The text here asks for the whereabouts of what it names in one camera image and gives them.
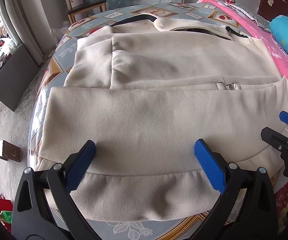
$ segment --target pink blanket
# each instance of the pink blanket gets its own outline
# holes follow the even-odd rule
[[[214,6],[220,8],[223,12],[227,13],[230,17],[241,24],[254,38],[263,39],[267,46],[272,58],[277,65],[280,73],[288,79],[288,55],[278,46],[278,43],[274,40],[273,35],[264,32],[247,16],[238,14],[234,9],[229,7],[228,4],[220,2],[218,0],[199,0],[198,3],[212,3]]]

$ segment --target black strap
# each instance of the black strap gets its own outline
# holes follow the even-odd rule
[[[132,23],[132,22],[137,22],[137,21],[141,21],[141,20],[150,20],[151,22],[154,22],[157,18],[155,16],[152,16],[150,14],[138,14],[132,17],[129,17],[127,19],[124,19],[122,21],[119,21],[117,23],[114,23],[111,25],[111,27],[117,26],[117,25],[121,25],[121,24],[125,24],[125,23]]]
[[[119,21],[117,23],[114,23],[111,25],[111,27],[117,26],[117,25],[121,25],[121,24],[125,24],[125,23],[132,23],[132,22],[137,22],[137,21],[141,21],[141,20],[150,20],[151,22],[154,22],[157,18],[153,15],[150,14],[138,14],[132,17],[129,17],[127,19],[124,19],[122,21]],[[234,31],[231,27],[227,26],[226,30],[236,36],[242,37],[242,38],[248,38],[245,35],[239,34],[236,31]],[[200,32],[200,33],[206,33],[206,34],[211,34],[214,35],[215,33],[213,33],[212,31],[209,30],[204,30],[202,28],[187,28],[187,29],[183,29],[183,30],[178,30],[178,31],[189,31],[189,32]],[[217,34],[215,34],[216,36],[220,37],[220,38],[224,38],[226,40],[229,40],[226,37],[223,36],[219,36]]]

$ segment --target concrete floor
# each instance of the concrete floor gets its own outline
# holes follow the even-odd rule
[[[38,74],[26,89],[14,112],[0,102],[0,140],[6,140],[21,149],[21,162],[0,159],[0,194],[12,202],[23,170],[27,167],[30,119],[36,94],[48,63],[49,59],[40,66]]]

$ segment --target black chair seat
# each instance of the black chair seat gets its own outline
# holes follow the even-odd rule
[[[106,0],[92,0],[92,1],[89,1],[89,2],[86,2],[86,3],[82,3],[82,4],[78,5],[78,6],[75,6],[72,9],[70,9],[67,12],[67,15],[70,15],[72,13],[78,12],[78,11],[83,10],[85,8],[92,7],[94,5],[105,3],[105,2],[106,2]]]

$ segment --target beige jacket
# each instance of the beige jacket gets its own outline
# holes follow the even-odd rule
[[[173,31],[189,28],[212,34]],[[65,87],[51,90],[36,169],[93,140],[96,157],[71,193],[87,219],[163,221],[210,210],[219,192],[194,156],[200,138],[243,169],[272,176],[282,167],[260,132],[288,137],[279,120],[288,80],[261,40],[160,18],[104,27],[77,46]]]

